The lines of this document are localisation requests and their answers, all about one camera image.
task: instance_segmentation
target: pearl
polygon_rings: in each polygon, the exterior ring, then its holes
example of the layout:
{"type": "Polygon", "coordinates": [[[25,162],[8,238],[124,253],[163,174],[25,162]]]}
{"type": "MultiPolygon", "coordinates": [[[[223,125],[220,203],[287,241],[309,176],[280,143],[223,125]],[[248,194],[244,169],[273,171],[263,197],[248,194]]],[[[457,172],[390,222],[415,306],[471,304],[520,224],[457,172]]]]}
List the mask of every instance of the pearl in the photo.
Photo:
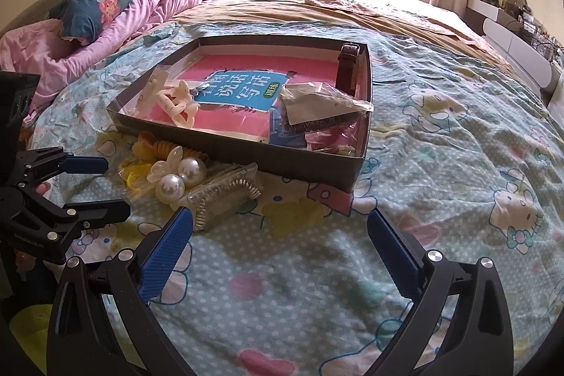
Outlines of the pearl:
{"type": "Polygon", "coordinates": [[[154,193],[163,204],[172,204],[184,195],[184,182],[176,174],[167,174],[159,181],[154,193]]]}
{"type": "Polygon", "coordinates": [[[207,173],[206,165],[198,158],[184,158],[178,165],[178,175],[187,190],[200,185],[206,179],[207,173]]]}

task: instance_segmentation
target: plastic bag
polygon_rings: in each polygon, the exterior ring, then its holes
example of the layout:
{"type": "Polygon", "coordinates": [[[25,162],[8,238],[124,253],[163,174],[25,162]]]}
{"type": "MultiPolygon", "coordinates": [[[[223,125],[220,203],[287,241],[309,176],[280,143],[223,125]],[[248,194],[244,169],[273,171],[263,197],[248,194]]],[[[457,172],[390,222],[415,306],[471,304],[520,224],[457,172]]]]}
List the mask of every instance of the plastic bag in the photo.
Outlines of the plastic bag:
{"type": "Polygon", "coordinates": [[[154,192],[154,183],[147,180],[147,175],[153,166],[152,162],[130,157],[121,162],[118,174],[125,184],[125,199],[134,203],[154,192]]]}
{"type": "Polygon", "coordinates": [[[356,156],[359,123],[335,126],[324,131],[306,134],[308,147],[315,152],[356,156]]]}
{"type": "Polygon", "coordinates": [[[284,130],[295,134],[352,125],[374,111],[368,101],[356,100],[323,82],[286,84],[278,101],[284,130]]]}

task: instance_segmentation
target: brown bedspread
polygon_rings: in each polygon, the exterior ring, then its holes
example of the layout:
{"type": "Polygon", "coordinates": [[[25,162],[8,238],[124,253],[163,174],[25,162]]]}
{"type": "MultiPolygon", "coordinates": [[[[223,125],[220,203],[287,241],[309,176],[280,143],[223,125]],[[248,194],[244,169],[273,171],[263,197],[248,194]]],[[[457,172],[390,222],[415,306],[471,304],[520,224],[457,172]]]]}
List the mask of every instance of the brown bedspread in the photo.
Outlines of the brown bedspread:
{"type": "Polygon", "coordinates": [[[337,6],[331,1],[321,0],[316,4],[307,4],[306,0],[209,0],[182,12],[174,21],[186,25],[232,21],[320,21],[360,26],[403,34],[440,45],[456,53],[485,61],[519,80],[511,66],[452,12],[417,0],[373,0],[371,5],[367,5],[367,0],[341,0],[342,3],[337,6]],[[379,8],[375,2],[379,2],[386,9],[379,8]],[[390,4],[394,4],[393,9],[390,9],[390,4]],[[399,15],[398,11],[404,11],[406,14],[399,15]]]}

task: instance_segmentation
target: brown leather strap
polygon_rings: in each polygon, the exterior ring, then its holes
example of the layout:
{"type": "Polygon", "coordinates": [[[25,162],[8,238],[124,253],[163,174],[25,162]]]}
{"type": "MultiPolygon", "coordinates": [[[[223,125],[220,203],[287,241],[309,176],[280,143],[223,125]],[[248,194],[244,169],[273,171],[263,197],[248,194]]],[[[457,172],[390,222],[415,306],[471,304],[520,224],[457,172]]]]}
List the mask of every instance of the brown leather strap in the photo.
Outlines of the brown leather strap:
{"type": "Polygon", "coordinates": [[[337,70],[335,88],[351,96],[354,96],[356,92],[356,62],[359,53],[359,45],[344,44],[339,54],[339,68],[337,70]]]}

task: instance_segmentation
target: blue gripper pad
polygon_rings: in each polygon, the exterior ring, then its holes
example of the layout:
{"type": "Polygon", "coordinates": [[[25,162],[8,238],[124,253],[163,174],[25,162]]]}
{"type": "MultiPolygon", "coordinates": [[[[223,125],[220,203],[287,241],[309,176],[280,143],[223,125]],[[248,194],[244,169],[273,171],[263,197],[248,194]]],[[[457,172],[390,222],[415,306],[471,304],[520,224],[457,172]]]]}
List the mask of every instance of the blue gripper pad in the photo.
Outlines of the blue gripper pad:
{"type": "Polygon", "coordinates": [[[67,156],[59,169],[67,174],[104,174],[108,160],[103,156],[67,156]]]}
{"type": "Polygon", "coordinates": [[[396,232],[377,209],[368,216],[367,226],[368,237],[380,254],[400,295],[416,302],[423,294],[422,262],[410,251],[411,247],[407,246],[409,242],[405,240],[405,235],[396,232]]]}
{"type": "Polygon", "coordinates": [[[141,266],[141,282],[137,293],[143,304],[147,304],[151,298],[159,296],[163,291],[168,277],[190,240],[193,226],[192,213],[184,207],[180,208],[173,216],[173,221],[161,230],[164,234],[160,236],[141,266]]]}

